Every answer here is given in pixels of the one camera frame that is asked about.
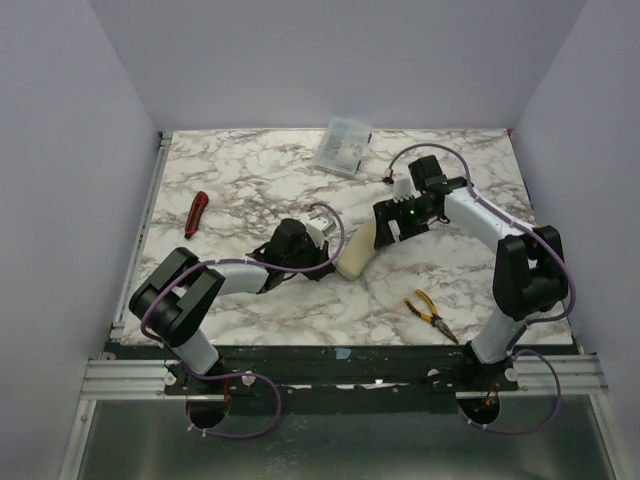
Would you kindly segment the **beige umbrella case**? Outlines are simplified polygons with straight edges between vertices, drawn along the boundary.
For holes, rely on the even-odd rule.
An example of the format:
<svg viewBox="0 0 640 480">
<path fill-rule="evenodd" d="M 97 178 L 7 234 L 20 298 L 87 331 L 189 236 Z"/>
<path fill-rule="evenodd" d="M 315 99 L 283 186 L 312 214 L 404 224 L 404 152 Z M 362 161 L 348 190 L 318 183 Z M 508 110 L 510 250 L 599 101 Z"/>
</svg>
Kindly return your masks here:
<svg viewBox="0 0 640 480">
<path fill-rule="evenodd" d="M 358 228 L 342 250 L 334 263 L 336 271 L 346 280 L 358 279 L 376 254 L 375 238 L 376 221 L 371 217 Z"/>
</svg>

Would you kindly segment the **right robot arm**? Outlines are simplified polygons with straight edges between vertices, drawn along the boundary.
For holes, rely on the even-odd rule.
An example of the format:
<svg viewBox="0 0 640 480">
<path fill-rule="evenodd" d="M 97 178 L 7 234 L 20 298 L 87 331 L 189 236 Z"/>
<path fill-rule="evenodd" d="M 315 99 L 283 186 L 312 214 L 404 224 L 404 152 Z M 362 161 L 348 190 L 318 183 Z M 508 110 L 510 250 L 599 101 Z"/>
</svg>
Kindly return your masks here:
<svg viewBox="0 0 640 480">
<path fill-rule="evenodd" d="M 535 314 L 569 295 L 560 234 L 519 222 L 483 199 L 467 178 L 447 177 L 433 155 L 412 162 L 409 172 L 408 187 L 396 180 L 393 197 L 373 205 L 373 248 L 425 233 L 433 220 L 458 224 L 489 248 L 495 309 L 470 349 L 479 364 L 501 362 Z"/>
</svg>

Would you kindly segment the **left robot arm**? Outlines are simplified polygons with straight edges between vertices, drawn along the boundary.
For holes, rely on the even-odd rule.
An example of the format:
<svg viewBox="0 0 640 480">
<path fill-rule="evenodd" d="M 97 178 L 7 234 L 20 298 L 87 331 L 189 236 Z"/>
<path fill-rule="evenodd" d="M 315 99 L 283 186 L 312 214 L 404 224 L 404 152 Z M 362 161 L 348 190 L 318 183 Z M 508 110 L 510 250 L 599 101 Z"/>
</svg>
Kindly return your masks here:
<svg viewBox="0 0 640 480">
<path fill-rule="evenodd" d="M 299 273 L 323 278 L 333 271 L 327 237 L 335 229 L 336 221 L 325 215 L 305 222 L 287 218 L 246 258 L 207 266 L 178 247 L 133 293 L 129 311 L 191 371 L 206 375 L 220 358 L 201 329 L 216 297 L 267 293 Z"/>
</svg>

